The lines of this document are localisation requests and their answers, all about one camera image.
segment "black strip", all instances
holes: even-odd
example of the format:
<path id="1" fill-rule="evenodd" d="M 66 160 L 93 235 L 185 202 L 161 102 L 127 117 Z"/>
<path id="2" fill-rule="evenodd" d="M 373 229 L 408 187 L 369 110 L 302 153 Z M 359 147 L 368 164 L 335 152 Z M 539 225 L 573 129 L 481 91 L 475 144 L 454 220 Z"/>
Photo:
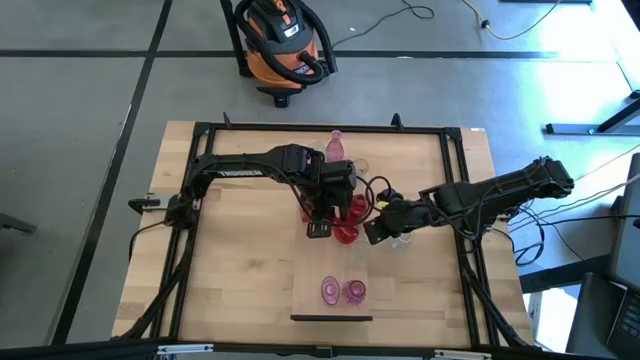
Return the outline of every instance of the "black strip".
<path id="1" fill-rule="evenodd" d="M 158 45 L 160 44 L 162 33 L 164 32 L 164 28 L 167 24 L 167 18 L 169 17 L 169 11 L 171 10 L 172 3 L 173 0 L 164 1 L 162 11 L 160 12 L 160 18 L 158 19 L 158 23 L 156 25 L 156 30 L 153 33 L 153 38 L 151 40 L 151 44 L 149 45 L 149 52 L 155 52 L 158 50 Z M 58 324 L 53 334 L 53 339 L 51 341 L 53 345 L 65 344 L 67 342 L 67 337 L 69 336 L 69 331 L 71 330 L 71 326 L 73 324 L 73 318 L 75 317 L 78 303 L 80 302 L 80 297 L 82 296 L 82 290 L 84 289 L 84 284 L 87 280 L 87 276 L 89 275 L 91 262 L 93 261 L 93 256 L 95 255 L 96 248 L 98 247 L 100 233 L 102 232 L 102 227 L 104 226 L 104 221 L 107 217 L 107 211 L 111 203 L 113 191 L 118 181 L 120 168 L 122 167 L 122 162 L 124 161 L 127 146 L 129 145 L 129 140 L 131 139 L 133 126 L 135 125 L 138 111 L 140 110 L 140 104 L 142 103 L 142 97 L 147 87 L 147 82 L 149 81 L 149 75 L 151 74 L 152 67 L 153 58 L 145 58 L 144 64 L 142 65 L 140 77 L 138 78 L 138 83 L 136 84 L 135 90 L 133 92 L 133 98 L 131 99 L 127 118 L 122 128 L 120 138 L 118 139 L 118 142 L 116 144 L 115 151 L 111 158 L 107 176 L 102 184 L 102 189 L 98 197 L 95 212 L 89 223 L 88 230 L 85 235 L 80 260 L 78 261 L 78 264 L 75 268 L 73 280 L 71 281 L 71 286 L 69 287 L 69 291 L 67 292 L 67 297 L 65 299 Z"/>
<path id="2" fill-rule="evenodd" d="M 399 51 L 399 50 L 335 50 L 341 58 L 398 58 L 416 59 L 560 59 L 562 53 L 553 51 Z"/>
<path id="3" fill-rule="evenodd" d="M 469 182 L 469 170 L 467 168 L 467 159 L 464 154 L 464 146 L 462 144 L 462 136 L 460 130 L 456 130 L 456 137 L 452 137 L 456 147 L 456 158 L 458 159 L 458 167 L 460 169 L 460 178 L 462 181 Z M 476 251 L 473 252 L 473 260 L 476 263 L 476 271 L 480 285 L 487 293 L 489 298 L 491 297 L 491 291 L 489 289 L 489 276 L 487 275 L 487 266 L 484 262 L 484 252 L 482 250 L 482 243 L 478 243 Z M 489 336 L 490 345 L 500 345 L 500 338 L 498 337 L 498 328 L 493 321 L 493 318 L 489 315 L 489 311 L 483 307 L 484 319 L 487 325 L 487 334 Z"/>
<path id="4" fill-rule="evenodd" d="M 440 134 L 440 151 L 442 152 L 442 162 L 444 163 L 444 174 L 447 183 L 453 182 L 453 169 L 451 166 L 451 155 L 449 154 L 449 146 L 447 135 L 443 132 Z M 480 344 L 480 334 L 478 333 L 478 320 L 476 319 L 475 305 L 473 303 L 473 294 L 471 286 L 464 279 L 462 271 L 463 259 L 466 259 L 467 253 L 464 247 L 464 238 L 457 231 L 454 231 L 456 243 L 456 253 L 458 255 L 458 270 L 460 271 L 460 283 L 462 285 L 462 297 L 464 299 L 464 309 L 467 318 L 467 328 L 469 330 L 469 340 L 471 347 Z"/>
<path id="5" fill-rule="evenodd" d="M 216 352 L 233 353 L 262 353 L 278 355 L 310 355 L 316 357 L 318 346 L 315 345 L 282 345 L 282 344 L 237 344 L 214 343 Z M 336 356 L 395 356 L 395 357 L 420 357 L 433 359 L 436 350 L 427 347 L 400 347 L 400 346 L 327 346 Z"/>
<path id="6" fill-rule="evenodd" d="M 47 359 L 47 360 L 86 360 L 86 359 L 136 359 L 158 353 L 158 347 L 176 343 L 175 339 L 127 339 L 125 341 L 99 341 L 65 344 L 58 346 L 35 346 L 0 350 L 0 359 Z"/>
<path id="7" fill-rule="evenodd" d="M 0 57 L 35 58 L 131 58 L 145 57 L 147 50 L 2 50 Z"/>
<path id="8" fill-rule="evenodd" d="M 336 50 L 339 58 L 398 58 L 416 59 L 555 59 L 562 53 L 553 51 L 399 51 L 399 50 Z M 234 58 L 233 50 L 0 50 L 0 57 L 34 58 Z"/>
<path id="9" fill-rule="evenodd" d="M 232 58 L 233 50 L 160 50 L 158 58 Z"/>
<path id="10" fill-rule="evenodd" d="M 372 321 L 371 315 L 294 315 L 291 314 L 289 318 L 293 321 L 344 321 L 344 322 L 359 322 L 359 321 Z"/>
<path id="11" fill-rule="evenodd" d="M 215 129 L 225 130 L 226 125 L 221 123 L 213 123 Z M 233 130 L 253 130 L 253 131 L 332 131 L 340 130 L 343 132 L 353 133 L 373 133 L 373 134 L 424 134 L 424 135 L 440 135 L 443 134 L 443 128 L 437 127 L 405 127 L 398 129 L 395 126 L 360 126 L 360 125 L 315 125 L 315 124 L 252 124 L 252 123 L 233 123 Z"/>

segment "wire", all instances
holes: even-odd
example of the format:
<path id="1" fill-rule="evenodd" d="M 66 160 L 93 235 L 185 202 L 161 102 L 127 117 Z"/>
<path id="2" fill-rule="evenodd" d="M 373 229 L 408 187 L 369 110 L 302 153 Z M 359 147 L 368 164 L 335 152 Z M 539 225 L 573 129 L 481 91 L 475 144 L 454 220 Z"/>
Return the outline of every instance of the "wire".
<path id="1" fill-rule="evenodd" d="M 540 225 L 540 221 L 538 220 L 537 215 L 532 214 L 529 210 L 524 210 L 524 213 L 529 215 L 536 222 L 536 224 L 538 225 L 538 230 L 540 231 L 540 241 L 535 243 L 535 244 L 529 245 L 529 246 L 527 246 L 525 248 L 522 248 L 520 250 L 516 250 L 514 252 L 514 254 L 521 253 L 520 255 L 518 255 L 518 257 L 516 257 L 516 261 L 515 261 L 516 262 L 516 266 L 518 266 L 518 267 L 531 265 L 534 262 L 536 262 L 536 260 L 538 260 L 540 258 L 540 256 L 542 256 L 542 252 L 544 251 L 544 241 L 545 241 L 545 237 L 546 237 L 545 233 L 544 233 L 544 229 Z M 520 259 L 524 256 L 524 254 L 526 254 L 529 250 L 535 248 L 536 246 L 538 247 L 538 251 L 533 256 L 533 259 L 531 259 L 531 260 L 529 260 L 527 262 L 521 263 Z"/>
<path id="2" fill-rule="evenodd" d="M 573 218 L 573 219 L 564 219 L 554 222 L 547 222 L 546 224 L 542 224 L 542 226 L 555 226 L 558 224 L 564 224 L 572 221 L 585 221 L 585 220 L 600 220 L 600 219 L 638 219 L 640 215 L 603 215 L 603 216 L 589 216 L 583 218 Z"/>
<path id="3" fill-rule="evenodd" d="M 629 150 L 625 151 L 624 153 L 622 153 L 622 154 L 620 154 L 620 155 L 618 155 L 618 156 L 614 157 L 613 159 L 611 159 L 611 160 L 609 160 L 609 161 L 605 162 L 604 164 L 602 164 L 602 165 L 598 166 L 597 168 L 595 168 L 595 169 L 591 170 L 590 172 L 588 172 L 588 173 L 586 173 L 586 174 L 584 174 L 584 175 L 580 176 L 579 178 L 577 178 L 577 179 L 575 179 L 575 180 L 574 180 L 574 183 L 575 183 L 575 182 L 577 182 L 577 181 L 579 181 L 579 180 L 584 179 L 585 177 L 587 177 L 587 176 L 589 176 L 589 175 L 591 175 L 591 174 L 595 173 L 596 171 L 598 171 L 598 170 L 600 170 L 600 169 L 604 168 L 605 166 L 607 166 L 607 165 L 609 165 L 609 164 L 613 163 L 614 161 L 618 160 L 619 158 L 621 158 L 621 157 L 623 157 L 623 156 L 625 156 L 625 155 L 629 154 L 630 152 L 634 151 L 634 150 L 635 150 L 635 149 L 637 149 L 638 147 L 640 147 L 640 144 L 639 144 L 639 145 L 636 145 L 636 146 L 634 146 L 634 147 L 632 147 L 631 149 L 629 149 Z M 607 192 L 607 191 L 610 191 L 610 190 L 612 190 L 612 189 L 618 189 L 618 188 L 619 188 L 619 187 L 621 187 L 621 186 L 628 185 L 628 184 L 630 184 L 631 182 L 633 182 L 633 181 L 635 181 L 635 180 L 637 180 L 637 179 L 636 179 L 636 178 L 631 178 L 631 179 L 629 179 L 629 180 L 628 180 L 626 183 L 624 183 L 624 184 L 618 184 L 618 185 L 616 185 L 616 186 L 614 186 L 614 187 L 612 187 L 612 188 L 609 188 L 609 189 L 606 189 L 606 190 L 599 191 L 599 192 L 597 192 L 597 193 L 595 193 L 595 194 L 593 194 L 593 195 L 591 195 L 591 196 L 589 196 L 589 197 L 586 197 L 586 198 L 583 198 L 583 199 L 576 200 L 576 201 L 574 201 L 574 202 L 572 202 L 572 203 L 570 203 L 570 204 L 564 204 L 564 205 L 560 205 L 560 206 L 558 206 L 558 207 L 556 207 L 556 208 L 554 208 L 554 209 L 544 210 L 544 211 L 540 212 L 538 215 L 542 215 L 542 214 L 544 214 L 544 213 L 551 212 L 551 211 L 557 211 L 557 210 L 562 209 L 562 208 L 564 208 L 564 207 L 568 207 L 568 206 L 574 205 L 574 204 L 576 204 L 576 203 L 578 203 L 578 202 L 580 202 L 580 201 L 589 200 L 589 199 L 591 199 L 592 197 L 598 196 L 599 194 L 601 194 L 601 193 L 603 193 L 603 192 Z M 529 204 L 529 206 L 527 206 L 526 208 L 527 208 L 527 209 L 530 209 L 530 208 L 531 208 L 531 206 L 533 206 L 533 200 L 531 201 L 531 204 Z M 516 216 L 518 216 L 518 212 L 516 212 L 516 214 L 511 218 L 511 220 L 513 220 L 513 218 L 515 218 Z M 513 226 L 513 225 L 518 225 L 518 224 L 520 224 L 520 223 L 522 223 L 522 222 L 524 222 L 524 221 L 526 221 L 526 220 L 527 220 L 527 219 L 526 219 L 526 218 L 524 218 L 524 219 L 522 219 L 522 220 L 516 221 L 515 223 L 509 224 L 509 225 L 512 225 L 512 226 Z"/>
<path id="4" fill-rule="evenodd" d="M 138 235 L 140 235 L 141 232 L 145 231 L 145 230 L 149 230 L 153 227 L 156 227 L 158 225 L 162 225 L 165 224 L 166 222 L 164 220 L 162 221 L 158 221 L 157 223 L 153 223 L 151 225 L 147 225 L 145 227 L 142 227 L 140 229 L 138 229 L 136 232 L 133 233 L 133 235 L 131 236 L 131 240 L 129 241 L 129 262 L 131 262 L 131 257 L 133 257 L 133 248 L 135 246 L 136 243 L 136 238 L 138 237 Z"/>
<path id="5" fill-rule="evenodd" d="M 557 211 L 557 212 L 554 212 L 554 213 L 552 213 L 552 214 L 548 214 L 548 215 L 545 215 L 545 216 L 541 216 L 540 218 L 541 218 L 541 219 L 546 219 L 546 218 L 548 218 L 548 217 L 556 216 L 556 215 L 562 214 L 562 213 L 564 213 L 564 212 L 567 212 L 567 211 L 570 211 L 570 210 L 573 210 L 573 209 L 579 208 L 579 207 L 584 206 L 584 205 L 587 205 L 587 204 L 589 204 L 589 203 L 591 203 L 591 202 L 593 202 L 593 201 L 596 201 L 596 200 L 598 200 L 598 199 L 600 199 L 600 198 L 602 198 L 602 197 L 605 197 L 605 196 L 609 195 L 610 193 L 612 193 L 612 192 L 614 192 L 614 191 L 618 190 L 619 188 L 621 188 L 621 187 L 623 187 L 623 186 L 626 186 L 626 185 L 631 184 L 632 182 L 634 182 L 634 181 L 638 180 L 639 178 L 640 178 L 640 174 L 637 174 L 636 176 L 634 176 L 634 177 L 632 177 L 631 179 L 629 179 L 627 182 L 624 182 L 624 183 L 618 184 L 618 185 L 616 185 L 616 186 L 614 186 L 614 187 L 612 187 L 612 188 L 610 188 L 610 189 L 607 189 L 607 190 L 599 191 L 599 192 L 597 192 L 596 194 L 591 195 L 591 196 L 589 196 L 589 197 L 586 197 L 586 198 L 584 198 L 584 199 L 576 200 L 576 201 L 574 201 L 574 202 L 573 202 L 573 203 L 571 203 L 571 204 L 561 205 L 561 206 L 559 206 L 559 207 L 557 207 L 556 209 L 553 209 L 553 210 L 545 210 L 545 211 L 541 212 L 541 213 L 540 213 L 540 214 L 538 214 L 538 215 L 541 215 L 541 214 L 543 214 L 543 213 L 545 213 L 545 212 L 558 210 L 558 209 L 560 209 L 560 208 L 562 208 L 562 207 L 565 207 L 565 206 L 573 205 L 573 204 L 575 204 L 575 203 L 577 203 L 577 202 L 579 202 L 579 201 L 585 201 L 585 200 L 588 200 L 588 201 L 585 201 L 585 202 L 583 202 L 583 203 L 581 203 L 581 204 L 574 205 L 574 206 L 570 206 L 570 207 L 569 207 L 569 208 L 567 208 L 567 209 L 560 210 L 560 211 Z M 533 223 L 533 221 L 530 221 L 530 222 L 528 222 L 528 223 L 525 223 L 525 224 L 523 224 L 523 225 L 520 225 L 520 226 L 518 226 L 517 228 L 515 228 L 515 229 L 513 229 L 513 230 L 510 230 L 510 232 L 511 232 L 511 233 L 513 233 L 514 231 L 517 231 L 517 230 L 519 230 L 519 229 L 521 229 L 521 228 L 523 228 L 523 227 L 525 227 L 525 226 L 527 226 L 527 225 L 529 225 L 529 224 L 532 224 L 532 223 Z"/>
<path id="6" fill-rule="evenodd" d="M 465 3 L 471 10 L 473 10 L 473 12 L 476 14 L 476 16 L 478 17 L 478 20 L 480 20 L 480 27 L 483 29 L 487 29 L 489 31 L 489 33 L 491 35 L 493 35 L 493 37 L 495 37 L 498 40 L 513 40 L 517 37 L 520 37 L 526 33 L 528 33 L 529 31 L 531 31 L 534 27 L 538 26 L 538 24 L 540 24 L 542 22 L 542 20 L 544 20 L 547 16 L 549 16 L 549 14 L 551 14 L 551 12 L 562 2 L 562 0 L 557 0 L 556 3 L 551 7 L 551 9 L 549 9 L 549 11 L 547 11 L 546 14 L 542 15 L 542 17 L 540 19 L 538 19 L 538 21 L 536 21 L 535 23 L 533 23 L 533 25 L 529 26 L 527 29 L 525 29 L 524 31 L 513 35 L 513 36 L 500 36 L 497 35 L 496 33 L 493 32 L 493 30 L 491 29 L 491 25 L 489 23 L 489 20 L 485 19 L 484 16 L 482 16 L 482 14 L 480 13 L 480 10 L 478 10 L 472 3 L 470 3 L 468 0 L 462 0 L 463 3 Z"/>
<path id="7" fill-rule="evenodd" d="M 511 217 L 509 219 L 505 219 L 507 222 L 507 225 L 513 225 L 510 224 L 510 222 L 515 219 L 516 217 L 518 217 L 520 214 L 524 214 L 524 212 L 522 212 L 522 210 L 531 210 L 531 207 L 533 206 L 533 203 L 535 202 L 535 198 L 531 199 L 531 201 L 529 201 L 528 203 L 525 203 L 523 205 L 518 206 L 518 208 L 516 209 L 516 211 L 513 213 L 513 215 L 511 215 Z"/>
<path id="8" fill-rule="evenodd" d="M 562 234 L 560 233 L 560 230 L 558 229 L 558 227 L 555 224 L 551 224 L 545 220 L 542 220 L 545 222 L 545 224 L 541 224 L 541 226 L 552 226 L 556 232 L 558 233 L 558 236 L 560 236 L 560 240 L 562 240 L 562 242 L 564 243 L 564 245 L 567 247 L 567 249 L 569 249 L 569 251 L 571 251 L 573 253 L 573 255 L 577 256 L 578 259 L 584 261 L 584 259 L 582 258 L 582 256 L 580 256 L 575 250 L 573 250 L 573 248 L 571 248 L 571 246 L 569 245 L 569 243 L 567 243 L 567 240 L 564 239 L 564 236 L 562 236 Z"/>
<path id="9" fill-rule="evenodd" d="M 385 21 L 386 19 L 388 19 L 388 18 L 390 18 L 390 17 L 394 17 L 394 16 L 396 16 L 396 15 L 398 15 L 398 14 L 402 13 L 402 12 L 405 12 L 405 11 L 407 11 L 407 10 L 411 10 L 411 12 L 413 13 L 413 15 L 414 15 L 415 17 L 417 17 L 418 19 L 430 20 L 430 19 L 433 19 L 433 18 L 436 16 L 436 13 L 433 11 L 433 9 L 431 9 L 431 8 L 430 8 L 430 7 L 428 7 L 428 6 L 424 6 L 424 5 L 411 5 L 411 4 L 409 4 L 406 0 L 402 0 L 402 2 L 403 2 L 405 5 L 407 5 L 407 7 L 403 8 L 403 9 L 401 9 L 401 10 L 398 10 L 398 11 L 396 11 L 396 12 L 393 12 L 393 13 L 387 14 L 387 15 L 385 15 L 385 16 L 383 16 L 383 17 L 381 17 L 380 19 L 378 19 L 378 21 L 376 21 L 376 23 L 375 23 L 375 24 L 373 24 L 373 26 L 371 26 L 370 28 L 368 28 L 367 30 L 365 30 L 365 31 L 363 31 L 363 32 L 361 32 L 361 33 L 358 33 L 358 34 L 355 34 L 355 35 L 351 35 L 351 36 L 347 36 L 346 38 L 344 38 L 344 39 L 342 39 L 342 40 L 339 40 L 339 41 L 337 41 L 337 42 L 333 43 L 333 46 L 331 46 L 331 49 L 333 50 L 333 49 L 335 49 L 335 48 L 336 48 L 336 46 L 338 46 L 338 45 L 340 45 L 340 44 L 342 44 L 342 43 L 344 43 L 344 42 L 346 42 L 346 41 L 349 41 L 349 40 L 351 40 L 351 39 L 355 39 L 355 38 L 357 38 L 357 37 L 361 37 L 361 36 L 365 36 L 365 35 L 367 35 L 369 32 L 371 32 L 373 29 L 375 29 L 378 25 L 380 25 L 380 24 L 381 24 L 383 21 Z M 428 12 L 430 12 L 430 13 L 431 13 L 431 15 L 428 15 L 428 16 L 420 15 L 420 14 L 416 13 L 415 9 L 423 9 L 423 10 L 427 10 Z"/>
<path id="10" fill-rule="evenodd" d="M 389 182 L 389 179 L 387 179 L 384 176 L 380 176 L 380 175 L 374 176 L 374 177 L 371 178 L 371 180 L 369 180 L 369 182 L 366 182 L 363 178 L 360 178 L 359 180 L 362 181 L 365 184 L 365 186 L 369 187 L 369 189 L 371 190 L 372 194 L 374 194 L 374 192 L 373 192 L 373 188 L 371 187 L 371 184 L 373 184 L 373 182 L 376 181 L 376 180 L 383 180 L 387 184 L 387 196 L 391 195 L 391 192 L 393 191 L 393 188 L 391 187 L 391 182 Z M 375 211 L 381 212 L 382 209 L 378 209 L 375 206 L 375 197 L 372 200 L 373 201 L 371 203 L 369 203 L 369 206 L 372 207 Z"/>
<path id="11" fill-rule="evenodd" d="M 596 172 L 596 171 L 598 171 L 598 170 L 602 169 L 603 167 L 605 167 L 605 166 L 607 166 L 607 165 L 611 164 L 612 162 L 614 162 L 614 161 L 616 161 L 616 160 L 620 159 L 621 157 L 623 157 L 623 156 L 627 155 L 628 153 L 632 152 L 633 150 L 635 150 L 635 149 L 637 149 L 637 148 L 639 148 L 639 147 L 640 147 L 640 144 L 638 144 L 638 145 L 636 145 L 636 146 L 632 147 L 630 150 L 628 150 L 628 151 L 626 151 L 626 152 L 624 152 L 624 153 L 622 153 L 622 154 L 620 154 L 620 155 L 618 155 L 618 156 L 614 157 L 613 159 L 611 159 L 611 160 L 607 161 L 606 163 L 604 163 L 604 164 L 602 164 L 602 165 L 598 166 L 597 168 L 595 168 L 595 169 L 591 170 L 590 172 L 588 172 L 588 173 L 586 173 L 586 174 L 584 174 L 584 175 L 580 176 L 579 178 L 575 179 L 575 180 L 574 180 L 574 182 L 575 182 L 575 181 L 578 181 L 578 180 L 581 180 L 581 179 L 584 179 L 585 177 L 587 177 L 587 176 L 589 176 L 589 175 L 593 174 L 594 172 Z"/>
<path id="12" fill-rule="evenodd" d="M 496 229 L 496 228 L 491 228 L 491 231 L 495 231 L 498 234 L 502 234 L 502 236 L 506 237 L 507 239 L 509 239 L 509 241 L 511 241 L 511 251 L 515 254 L 516 252 L 516 243 L 515 241 L 513 241 L 513 238 L 511 237 L 511 235 L 509 235 L 506 231 L 502 231 L 500 229 Z"/>
<path id="13" fill-rule="evenodd" d="M 373 192 L 373 188 L 371 187 L 371 184 L 373 183 L 373 179 L 366 181 L 364 178 L 360 177 L 360 176 L 356 176 L 356 179 L 360 180 L 360 182 L 362 182 L 364 184 L 365 187 L 365 198 L 367 199 L 367 204 L 369 205 L 369 210 L 377 210 L 378 212 L 380 212 L 381 210 L 379 210 L 378 208 L 375 207 L 375 193 Z"/>

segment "pink bottle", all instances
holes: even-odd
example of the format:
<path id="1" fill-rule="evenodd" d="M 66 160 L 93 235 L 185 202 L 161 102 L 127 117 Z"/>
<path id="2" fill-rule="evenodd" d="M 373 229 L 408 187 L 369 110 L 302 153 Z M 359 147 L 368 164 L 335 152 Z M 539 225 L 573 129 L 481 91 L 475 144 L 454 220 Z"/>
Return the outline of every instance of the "pink bottle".
<path id="1" fill-rule="evenodd" d="M 331 141 L 329 141 L 326 151 L 327 162 L 340 161 L 344 159 L 344 148 L 342 147 L 340 138 L 342 138 L 342 133 L 340 131 L 333 130 L 331 132 Z"/>

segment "plastic bottle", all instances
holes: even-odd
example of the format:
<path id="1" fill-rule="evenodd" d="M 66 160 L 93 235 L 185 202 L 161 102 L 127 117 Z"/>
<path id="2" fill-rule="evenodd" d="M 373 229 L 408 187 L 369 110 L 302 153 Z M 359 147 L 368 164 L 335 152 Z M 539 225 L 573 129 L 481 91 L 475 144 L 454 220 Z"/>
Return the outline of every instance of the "plastic bottle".
<path id="1" fill-rule="evenodd" d="M 406 233 L 400 234 L 398 237 L 392 237 L 390 239 L 391 242 L 391 250 L 394 252 L 401 252 L 406 250 L 411 244 L 411 240 L 413 239 L 413 234 Z"/>
<path id="2" fill-rule="evenodd" d="M 331 141 L 327 144 L 327 162 L 340 161 L 344 159 L 344 148 L 342 147 L 342 133 L 338 130 L 331 132 Z"/>

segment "white cable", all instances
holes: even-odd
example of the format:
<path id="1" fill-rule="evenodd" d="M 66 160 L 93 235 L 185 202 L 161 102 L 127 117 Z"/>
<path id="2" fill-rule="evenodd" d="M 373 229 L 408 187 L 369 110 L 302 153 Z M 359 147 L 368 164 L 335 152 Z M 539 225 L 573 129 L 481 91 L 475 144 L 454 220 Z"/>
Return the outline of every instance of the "white cable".
<path id="1" fill-rule="evenodd" d="M 623 187 L 623 186 L 626 186 L 626 185 L 631 184 L 632 182 L 634 182 L 634 181 L 636 181 L 636 180 L 638 180 L 638 179 L 640 179 L 640 174 L 637 174 L 636 176 L 632 177 L 631 179 L 629 179 L 629 180 L 628 180 L 627 182 L 625 182 L 625 183 L 618 184 L 618 185 L 616 185 L 616 186 L 612 187 L 611 189 L 604 190 L 604 191 L 606 191 L 606 192 L 605 192 L 604 194 L 602 194 L 602 195 L 599 195 L 599 196 L 597 196 L 597 197 L 593 197 L 594 195 L 591 195 L 591 196 L 589 196 L 589 197 L 587 197 L 587 198 L 585 198 L 585 199 L 581 199 L 581 200 L 587 200 L 587 199 L 590 199 L 590 200 L 589 200 L 589 201 L 587 201 L 587 202 L 583 202 L 583 203 L 581 203 L 581 204 L 571 206 L 571 207 L 569 207 L 569 208 L 567 208 L 567 209 L 560 210 L 560 211 L 554 212 L 554 213 L 549 214 L 549 215 L 541 216 L 541 217 L 540 217 L 540 219 L 546 219 L 546 218 L 551 217 L 551 216 L 560 215 L 560 214 L 562 214 L 562 213 L 564 213 L 564 212 L 567 212 L 567 211 L 569 211 L 569 210 L 573 210 L 573 209 L 579 208 L 579 207 L 581 207 L 581 206 L 587 205 L 587 204 L 589 204 L 589 203 L 591 203 L 591 202 L 594 202 L 594 201 L 596 201 L 596 200 L 598 200 L 598 199 L 600 199 L 600 198 L 602 198 L 602 197 L 605 197 L 605 196 L 607 196 L 607 195 L 611 194 L 612 192 L 614 192 L 614 191 L 618 190 L 619 188 L 621 188 L 621 187 Z M 525 224 L 523 224 L 523 225 L 520 225 L 520 226 L 518 226 L 517 228 L 515 228 L 515 229 L 513 229 L 513 230 L 509 230 L 509 233 L 513 233 L 514 231 L 519 230 L 519 229 L 522 229 L 523 227 L 525 227 L 525 226 L 527 226 L 527 225 L 530 225 L 530 224 L 533 224 L 533 223 L 535 223 L 535 221 L 529 221 L 528 223 L 525 223 Z"/>
<path id="2" fill-rule="evenodd" d="M 607 161 L 606 163 L 604 163 L 604 164 L 602 164 L 602 165 L 598 166 L 597 168 L 595 168 L 595 169 L 591 170 L 590 172 L 588 172 L 588 173 L 586 173 L 586 174 L 584 174 L 584 175 L 580 176 L 580 177 L 579 177 L 579 178 L 577 178 L 575 181 L 578 181 L 578 180 L 581 180 L 581 179 L 586 178 L 587 176 L 589 176 L 589 175 L 593 174 L 594 172 L 596 172 L 596 171 L 598 171 L 598 170 L 602 169 L 603 167 L 605 167 L 605 166 L 607 166 L 607 165 L 611 164 L 612 162 L 614 162 L 614 161 L 616 161 L 616 160 L 620 159 L 621 157 L 623 157 L 623 156 L 627 155 L 628 153 L 632 152 L 633 150 L 635 150 L 635 149 L 637 149 L 637 148 L 639 148 L 639 147 L 640 147 L 640 144 L 638 144 L 638 145 L 636 145 L 636 146 L 632 147 L 629 151 L 626 151 L 626 152 L 624 152 L 624 153 L 622 153 L 622 154 L 620 154 L 620 155 L 618 155 L 618 156 L 614 157 L 613 159 L 611 159 L 611 160 Z"/>
<path id="3" fill-rule="evenodd" d="M 473 10 L 473 12 L 476 14 L 478 19 L 480 20 L 480 26 L 482 27 L 482 23 L 484 23 L 486 20 L 485 20 L 484 16 L 482 16 L 482 14 L 480 13 L 480 10 L 478 10 L 472 3 L 470 3 L 469 0 L 462 0 L 462 2 L 465 3 L 471 10 Z M 487 25 L 485 26 L 485 28 L 487 30 L 489 30 L 489 33 L 491 35 L 493 35 L 493 37 L 495 37 L 498 40 L 512 40 L 512 39 L 515 39 L 517 37 L 520 37 L 520 36 L 528 33 L 529 31 L 531 31 L 531 29 L 533 29 L 538 24 L 540 24 L 540 22 L 542 22 L 542 20 L 544 20 L 544 18 L 546 18 L 549 14 L 551 14 L 553 9 L 555 9 L 561 2 L 562 2 L 562 0 L 557 0 L 556 3 L 551 7 L 551 9 L 549 9 L 549 11 L 547 11 L 546 14 L 544 14 L 540 19 L 538 19 L 538 21 L 533 23 L 533 25 L 529 26 L 526 30 L 520 32 L 519 34 L 516 34 L 516 35 L 513 35 L 513 36 L 500 36 L 500 35 L 497 35 L 496 33 L 493 32 L 493 30 L 491 30 L 491 25 L 488 24 L 488 21 L 487 21 Z"/>
<path id="4" fill-rule="evenodd" d="M 604 164 L 602 164 L 602 165 L 598 166 L 597 168 L 595 168 L 595 169 L 591 170 L 590 172 L 588 172 L 588 173 L 586 173 L 586 174 L 584 174 L 584 175 L 580 176 L 579 178 L 577 178 L 576 180 L 574 180 L 574 182 L 577 182 L 577 181 L 579 181 L 579 180 L 581 180 L 581 179 L 584 179 L 585 177 L 587 177 L 587 176 L 589 176 L 589 175 L 591 175 L 591 174 L 595 173 L 596 171 L 598 171 L 598 170 L 600 170 L 600 169 L 604 168 L 605 166 L 607 166 L 607 165 L 611 164 L 612 162 L 614 162 L 614 161 L 616 161 L 616 160 L 620 159 L 621 157 L 623 157 L 623 156 L 627 155 L 628 153 L 632 152 L 633 150 L 637 149 L 638 147 L 640 147 L 640 144 L 638 144 L 638 145 L 636 145 L 636 146 L 632 147 L 631 149 L 629 149 L 629 150 L 625 151 L 624 153 L 622 153 L 622 154 L 620 154 L 620 155 L 618 155 L 618 156 L 614 157 L 613 159 L 611 159 L 611 160 L 609 160 L 609 161 L 605 162 Z M 538 216 L 540 216 L 540 215 L 542 215 L 542 214 L 544 214 L 544 213 L 551 212 L 551 211 L 560 210 L 560 209 L 562 209 L 562 208 L 565 208 L 565 207 L 567 207 L 567 206 L 574 205 L 574 204 L 576 204 L 576 203 L 578 203 L 578 202 L 581 202 L 581 201 L 589 200 L 590 198 L 595 197 L 595 196 L 598 196 L 598 195 L 600 195 L 601 193 L 603 193 L 603 192 L 605 192 L 605 191 L 609 191 L 609 190 L 611 190 L 611 189 L 607 189 L 607 190 L 599 191 L 599 192 L 597 192 L 597 193 L 595 193 L 595 194 L 593 194 L 593 195 L 591 195 L 591 196 L 589 196 L 589 197 L 586 197 L 586 198 L 584 198 L 584 199 L 578 199 L 578 200 L 576 200 L 576 201 L 574 201 L 574 202 L 572 202 L 572 203 L 570 203 L 570 204 L 564 204 L 564 205 L 560 205 L 560 206 L 558 206 L 558 207 L 556 207 L 556 208 L 554 208 L 554 209 L 544 210 L 544 211 L 542 211 L 542 212 L 538 213 Z M 518 221 L 516 221 L 516 222 L 514 222 L 514 223 L 511 223 L 511 224 L 509 224 L 509 225 L 511 225 L 511 226 L 518 225 L 518 224 L 520 224 L 520 223 L 525 222 L 526 220 L 527 220 L 527 218 L 524 218 L 524 219 L 518 220 Z"/>

